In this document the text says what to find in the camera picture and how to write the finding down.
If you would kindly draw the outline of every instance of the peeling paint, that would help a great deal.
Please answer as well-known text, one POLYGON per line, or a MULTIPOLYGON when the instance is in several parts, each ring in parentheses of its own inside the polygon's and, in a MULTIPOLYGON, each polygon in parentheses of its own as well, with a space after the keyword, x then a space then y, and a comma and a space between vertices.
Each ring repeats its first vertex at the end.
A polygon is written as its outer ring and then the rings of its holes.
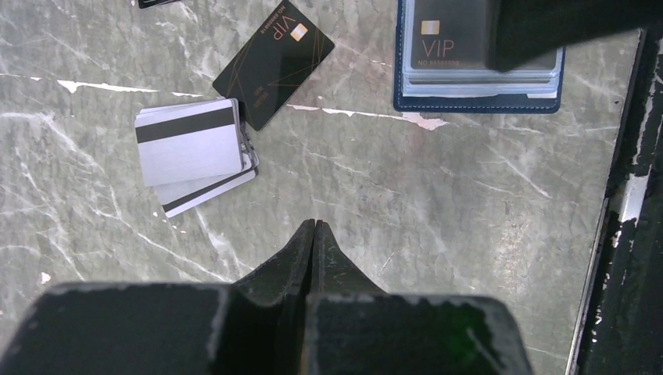
POLYGON ((444 125, 447 125, 448 123, 444 120, 441 119, 425 119, 421 117, 420 113, 404 113, 402 116, 394 116, 394 115, 383 115, 380 113, 369 113, 369 112, 357 112, 357 111, 349 111, 345 109, 332 109, 332 108, 321 108, 321 107, 311 107, 308 105, 294 105, 294 104, 288 104, 287 105, 290 108, 293 108, 298 111, 322 111, 324 113, 328 113, 330 115, 335 115, 335 114, 343 114, 347 115, 348 117, 352 117, 354 115, 358 116, 368 116, 368 117, 378 117, 378 118, 386 118, 386 119, 391 119, 391 120, 399 120, 399 121, 407 121, 408 123, 414 123, 417 126, 426 129, 426 130, 435 130, 438 127, 443 127, 444 125))
POLYGON ((606 289, 607 289, 607 281, 608 281, 608 280, 610 280, 610 274, 609 274, 609 273, 606 273, 606 274, 605 274, 605 278, 604 278, 604 280, 603 280, 603 287, 602 287, 603 290, 606 290, 606 289))
MULTIPOLYGON (((20 76, 16 74, 7 74, 7 73, 0 73, 0 77, 14 77, 14 78, 29 78, 31 80, 35 81, 40 81, 43 80, 43 77, 27 77, 27 76, 20 76)), ((166 92, 162 90, 155 90, 151 88, 141 88, 141 87, 127 87, 127 86, 116 86, 114 84, 106 84, 106 83, 101 83, 101 84, 94 84, 94 83, 89 83, 89 82, 76 82, 74 80, 56 80, 56 82, 66 88, 70 93, 75 93, 78 88, 81 87, 87 87, 87 88, 98 88, 101 90, 107 90, 107 91, 115 91, 115 92, 166 92)), ((198 94, 188 94, 184 92, 171 92, 172 95, 175 96, 189 96, 192 98, 198 98, 202 97, 204 95, 198 95, 198 94)))
POLYGON ((617 248, 619 246, 619 238, 622 236, 622 231, 617 230, 617 233, 615 233, 614 237, 612 238, 612 248, 617 248))
POLYGON ((636 176, 631 173, 629 175, 629 179, 626 181, 619 221, 624 223, 629 220, 635 220, 637 225, 638 218, 640 218, 640 211, 642 211, 644 195, 647 192, 648 182, 649 174, 646 176, 636 176))
POLYGON ((597 318, 597 321, 595 322, 594 325, 598 326, 603 321, 603 317, 602 317, 601 311, 600 311, 600 306, 597 307, 597 316, 596 316, 596 318, 597 318))

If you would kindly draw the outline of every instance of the black metal frame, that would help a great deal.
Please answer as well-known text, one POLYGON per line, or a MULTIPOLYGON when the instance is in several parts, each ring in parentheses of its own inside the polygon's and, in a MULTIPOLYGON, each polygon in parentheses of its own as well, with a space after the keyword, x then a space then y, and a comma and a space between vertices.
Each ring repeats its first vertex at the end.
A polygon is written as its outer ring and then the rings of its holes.
POLYGON ((640 34, 567 375, 663 373, 663 26, 640 34))
POLYGON ((306 220, 230 284, 66 284, 42 295, 1 375, 530 375, 506 306, 387 295, 306 220))

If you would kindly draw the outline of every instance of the black plastic part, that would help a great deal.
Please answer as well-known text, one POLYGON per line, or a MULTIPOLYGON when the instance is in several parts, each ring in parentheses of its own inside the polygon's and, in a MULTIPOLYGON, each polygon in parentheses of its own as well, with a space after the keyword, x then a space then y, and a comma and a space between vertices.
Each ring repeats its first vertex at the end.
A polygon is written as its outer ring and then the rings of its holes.
POLYGON ((309 375, 528 375, 518 326, 491 298, 311 295, 309 375))
POLYGON ((546 52, 663 21, 660 0, 496 0, 486 65, 512 70, 546 52))
POLYGON ((1 375, 45 373, 531 369, 518 327, 499 302, 387 295, 340 251, 329 225, 307 220, 280 252, 233 285, 54 287, 35 302, 0 361, 1 375))
POLYGON ((263 350, 254 319, 263 314, 241 302, 244 311, 231 311, 241 299, 223 284, 61 285, 30 308, 0 373, 207 374, 221 338, 237 353, 222 357, 223 369, 261 373, 262 363, 248 359, 263 350))
POLYGON ((386 294, 341 251, 332 229, 324 221, 315 227, 311 293, 386 294))

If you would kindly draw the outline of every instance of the vip card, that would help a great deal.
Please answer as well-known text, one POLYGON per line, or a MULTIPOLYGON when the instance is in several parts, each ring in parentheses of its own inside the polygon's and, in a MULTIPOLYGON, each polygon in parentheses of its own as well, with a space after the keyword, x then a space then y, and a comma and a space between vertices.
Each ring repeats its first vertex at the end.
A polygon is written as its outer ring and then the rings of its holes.
MULTIPOLYGON (((412 70, 485 69, 490 0, 410 0, 410 67, 412 70)), ((518 70, 552 70, 557 63, 552 51, 518 70)))
POLYGON ((320 29, 283 1, 213 86, 224 97, 237 98, 244 120, 260 130, 333 48, 320 29))

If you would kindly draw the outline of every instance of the marble surface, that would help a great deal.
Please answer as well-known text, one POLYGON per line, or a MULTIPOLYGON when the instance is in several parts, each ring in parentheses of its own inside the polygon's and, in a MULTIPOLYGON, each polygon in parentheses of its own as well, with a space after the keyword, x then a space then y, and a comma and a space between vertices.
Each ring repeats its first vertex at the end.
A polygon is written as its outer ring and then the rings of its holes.
POLYGON ((388 291, 505 301, 563 373, 635 35, 569 50, 557 114, 403 115, 396 3, 294 3, 336 50, 253 135, 258 178, 166 220, 135 114, 213 97, 277 1, 0 2, 0 348, 56 283, 233 281, 313 217, 388 291))

